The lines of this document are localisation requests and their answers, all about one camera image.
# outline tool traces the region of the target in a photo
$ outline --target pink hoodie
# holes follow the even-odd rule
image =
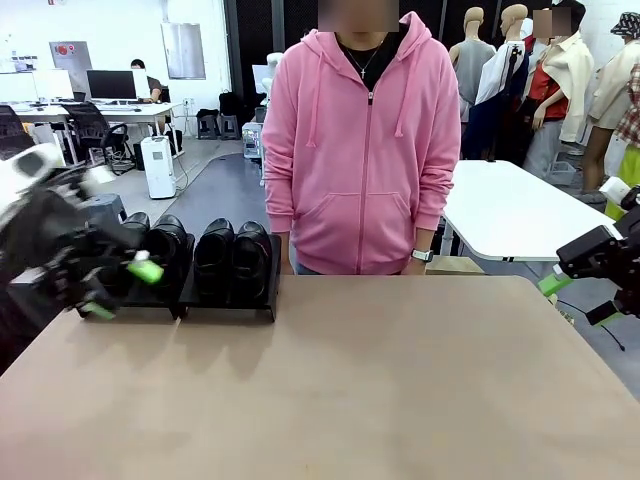
[[[453,186],[455,73],[418,15],[401,21],[409,32],[372,95],[330,32],[311,32],[278,66],[262,133],[267,214],[311,270],[399,272]]]

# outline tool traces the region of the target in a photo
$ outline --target white table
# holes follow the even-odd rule
[[[114,123],[126,123],[126,124],[139,124],[139,123],[151,123],[155,124],[156,132],[160,131],[160,127],[158,125],[158,117],[163,115],[171,115],[172,110],[175,107],[180,106],[180,103],[156,103],[156,104],[138,104],[138,105],[129,105],[127,110],[109,110],[107,105],[98,105],[98,109],[105,117],[108,122]],[[24,122],[29,123],[62,123],[64,124],[65,137],[69,142],[69,148],[71,149],[71,156],[73,157],[73,162],[77,163],[78,159],[76,156],[75,149],[73,148],[73,142],[71,141],[71,134],[69,131],[69,125],[67,120],[69,118],[69,113],[64,109],[64,107],[58,105],[50,105],[46,107],[32,108],[28,111],[17,110],[16,114],[20,119]],[[174,144],[178,145],[176,139],[175,128],[171,129],[173,132],[173,141]]]
[[[460,161],[444,216],[442,254],[455,231],[486,260],[556,262],[558,248],[615,222],[509,162]]]

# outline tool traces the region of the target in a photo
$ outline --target hand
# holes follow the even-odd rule
[[[402,275],[424,275],[427,264],[417,258],[411,258],[409,264],[402,271]]]
[[[289,259],[283,260],[280,263],[280,275],[295,275],[296,272],[293,270],[291,266],[291,262]]]
[[[544,117],[546,114],[546,107],[540,105],[536,110],[536,113],[533,114],[533,123],[531,124],[531,128],[533,128],[534,130],[540,130],[542,128],[542,124],[544,123]]]

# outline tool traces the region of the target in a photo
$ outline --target desk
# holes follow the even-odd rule
[[[114,123],[151,123],[156,125],[156,132],[160,131],[158,126],[157,117],[162,115],[171,115],[172,110],[175,107],[178,107],[182,104],[180,103],[154,103],[154,104],[139,104],[139,105],[131,105],[131,110],[103,110],[101,105],[98,105],[98,109],[105,117],[108,122]],[[67,124],[67,120],[69,118],[69,114],[64,109],[64,107],[58,105],[50,105],[47,107],[41,107],[42,110],[38,110],[36,108],[28,111],[17,111],[16,114],[20,119],[24,122],[29,123],[63,123],[65,128],[65,136],[67,141],[69,142],[69,148],[71,148],[71,155],[73,157],[74,163],[77,163],[78,159],[76,157],[75,149],[73,148],[73,142],[71,141],[71,135],[69,133],[69,126]],[[175,129],[172,128],[173,131],[173,140],[174,144],[177,146],[178,142],[175,138]]]
[[[0,377],[0,478],[638,478],[640,406],[524,279],[283,276],[278,304],[60,315]]]
[[[509,162],[463,160],[444,211],[442,254],[452,230],[478,257],[556,262],[558,248],[615,222]]]

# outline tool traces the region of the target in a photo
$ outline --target black shoe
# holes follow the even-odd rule
[[[245,223],[233,243],[231,302],[263,302],[271,272],[271,241],[264,227]]]
[[[122,226],[145,235],[149,231],[149,216],[144,212],[134,213],[122,223]],[[129,292],[134,277],[126,267],[120,266],[103,268],[98,273],[98,279],[109,294],[122,297]]]
[[[150,228],[149,215],[144,212],[134,213],[122,223],[122,226],[146,235]]]
[[[193,259],[198,293],[208,299],[226,299],[231,278],[233,225],[226,218],[209,224],[196,247]]]
[[[164,274],[158,287],[168,287],[184,280],[187,257],[187,232],[173,215],[163,215],[146,234],[142,249],[160,265]]]

